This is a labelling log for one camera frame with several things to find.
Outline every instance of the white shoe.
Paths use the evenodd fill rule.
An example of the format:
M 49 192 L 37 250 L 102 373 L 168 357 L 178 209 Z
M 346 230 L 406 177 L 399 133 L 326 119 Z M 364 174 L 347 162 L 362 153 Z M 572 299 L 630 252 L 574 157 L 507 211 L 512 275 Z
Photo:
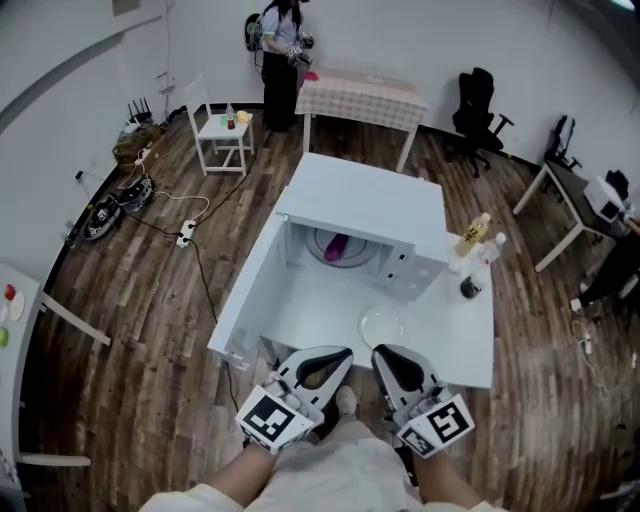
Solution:
M 358 399 L 353 389 L 349 386 L 342 386 L 336 393 L 336 405 L 338 406 L 340 417 L 355 416 Z
M 577 313 L 582 309 L 582 302 L 580 302 L 580 299 L 573 299 L 569 302 L 569 305 L 571 306 L 571 311 L 574 313 Z

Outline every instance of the long black hair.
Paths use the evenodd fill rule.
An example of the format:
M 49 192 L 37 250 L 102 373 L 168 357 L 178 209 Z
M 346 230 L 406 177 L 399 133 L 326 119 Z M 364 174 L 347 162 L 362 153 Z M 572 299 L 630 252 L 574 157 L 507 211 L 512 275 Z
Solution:
M 291 0 L 273 0 L 273 2 L 269 4 L 269 7 L 267 7 L 264 12 L 267 12 L 272 7 L 278 8 L 280 21 L 282 21 L 282 18 L 289 12 L 289 9 L 291 9 L 291 19 L 293 20 L 293 24 L 296 26 L 296 29 L 300 28 L 300 23 L 302 23 L 302 16 L 300 15 L 300 4 L 296 3 L 293 7 L 291 7 Z

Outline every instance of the table with checkered tablecloth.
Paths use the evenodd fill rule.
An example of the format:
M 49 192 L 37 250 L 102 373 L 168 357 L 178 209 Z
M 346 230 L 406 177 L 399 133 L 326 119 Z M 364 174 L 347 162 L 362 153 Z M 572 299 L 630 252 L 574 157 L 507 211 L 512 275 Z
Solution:
M 311 116 L 372 123 L 408 132 L 396 171 L 401 172 L 427 104 L 413 85 L 387 77 L 339 69 L 318 69 L 317 81 L 305 80 L 296 114 L 304 115 L 304 151 L 311 143 Z

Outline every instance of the yellow liquid bottle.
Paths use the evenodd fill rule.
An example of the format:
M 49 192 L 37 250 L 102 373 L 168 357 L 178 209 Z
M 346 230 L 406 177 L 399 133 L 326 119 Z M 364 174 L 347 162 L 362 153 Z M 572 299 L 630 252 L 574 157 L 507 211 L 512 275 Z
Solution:
M 482 240 L 482 237 L 487 233 L 487 229 L 489 229 L 490 220 L 491 215 L 486 212 L 473 219 L 473 222 L 455 246 L 455 251 L 458 256 L 464 258 L 471 252 L 471 249 Z

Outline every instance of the wooden floor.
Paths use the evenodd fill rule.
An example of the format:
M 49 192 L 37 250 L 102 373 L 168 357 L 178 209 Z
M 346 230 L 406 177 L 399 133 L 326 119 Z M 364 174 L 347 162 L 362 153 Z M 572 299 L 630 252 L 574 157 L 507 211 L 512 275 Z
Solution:
M 301 136 L 301 125 L 266 138 L 258 130 L 246 182 L 196 230 L 218 312 L 294 172 Z M 151 169 L 159 190 L 205 195 L 215 205 L 238 183 L 236 175 L 202 176 L 186 114 L 166 138 L 169 151 Z M 318 119 L 312 150 L 394 169 L 402 143 L 400 132 Z M 444 161 L 439 137 L 418 133 L 405 169 L 442 185 L 450 231 L 461 232 L 488 211 L 491 233 L 504 231 L 509 239 L 493 273 L 493 387 L 462 390 L 477 427 L 450 453 L 476 490 L 498 505 L 583 510 L 616 486 L 624 468 L 615 449 L 630 440 L 616 425 L 627 424 L 627 432 L 640 426 L 639 379 L 630 365 L 640 327 L 625 332 L 608 303 L 596 312 L 605 316 L 598 325 L 581 317 L 595 343 L 591 374 L 571 333 L 568 301 L 607 243 L 594 250 L 581 238 L 536 274 L 534 263 L 564 235 L 568 214 L 552 195 L 537 195 L 514 218 L 511 209 L 531 172 L 507 158 L 490 159 L 493 169 L 474 180 L 468 163 Z M 143 219 L 178 230 L 201 203 L 157 196 Z M 50 313 L 39 323 L 25 373 L 21 447 L 84 454 L 92 465 L 22 466 L 31 510 L 137 510 L 155 492 L 206 482 L 240 450 L 229 380 L 220 358 L 206 349 L 214 321 L 192 247 L 180 249 L 173 237 L 125 219 L 104 239 L 70 252 L 52 295 L 114 341 L 110 348 L 92 343 Z M 252 371 L 232 372 L 238 402 L 267 370 L 257 357 Z M 353 371 L 350 381 L 361 419 L 384 435 L 372 375 Z M 606 386 L 602 395 L 596 383 Z

